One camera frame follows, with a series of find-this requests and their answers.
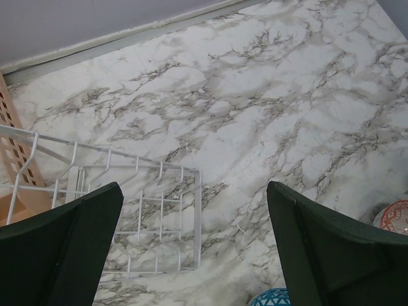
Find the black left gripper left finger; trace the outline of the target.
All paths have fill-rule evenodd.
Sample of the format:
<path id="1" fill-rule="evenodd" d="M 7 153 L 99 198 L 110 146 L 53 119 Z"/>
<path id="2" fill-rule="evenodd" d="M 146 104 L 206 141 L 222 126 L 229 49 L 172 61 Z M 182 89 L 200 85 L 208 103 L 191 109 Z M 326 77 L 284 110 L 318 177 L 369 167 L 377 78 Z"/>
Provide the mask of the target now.
<path id="1" fill-rule="evenodd" d="M 1 228 L 1 305 L 92 305 L 124 202 L 111 182 Z"/>

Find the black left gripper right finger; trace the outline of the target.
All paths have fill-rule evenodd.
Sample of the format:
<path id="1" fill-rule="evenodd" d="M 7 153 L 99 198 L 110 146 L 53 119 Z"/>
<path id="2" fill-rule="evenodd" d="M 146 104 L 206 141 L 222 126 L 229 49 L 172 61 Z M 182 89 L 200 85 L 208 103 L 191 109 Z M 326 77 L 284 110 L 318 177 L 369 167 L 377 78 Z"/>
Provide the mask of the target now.
<path id="1" fill-rule="evenodd" d="M 267 186 L 292 305 L 407 305 L 407 237 L 320 205 L 281 182 Z"/>

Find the blue triangle patterned bowl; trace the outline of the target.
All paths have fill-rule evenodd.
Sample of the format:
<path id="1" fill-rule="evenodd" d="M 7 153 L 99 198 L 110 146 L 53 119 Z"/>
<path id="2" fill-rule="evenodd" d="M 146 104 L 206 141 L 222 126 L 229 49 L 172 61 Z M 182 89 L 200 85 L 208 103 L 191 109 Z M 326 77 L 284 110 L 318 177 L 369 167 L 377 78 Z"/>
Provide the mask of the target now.
<path id="1" fill-rule="evenodd" d="M 268 289 L 255 296 L 249 306 L 290 306 L 288 290 L 286 288 Z"/>

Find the red patterned bowl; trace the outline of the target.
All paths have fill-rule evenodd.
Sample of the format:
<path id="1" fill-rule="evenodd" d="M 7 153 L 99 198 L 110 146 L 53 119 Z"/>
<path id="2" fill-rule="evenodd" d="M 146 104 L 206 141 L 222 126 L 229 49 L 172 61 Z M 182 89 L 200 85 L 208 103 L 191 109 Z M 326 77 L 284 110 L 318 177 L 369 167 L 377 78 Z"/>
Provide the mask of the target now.
<path id="1" fill-rule="evenodd" d="M 408 201 L 400 200 L 388 205 L 376 215 L 372 225 L 382 230 L 407 235 Z"/>

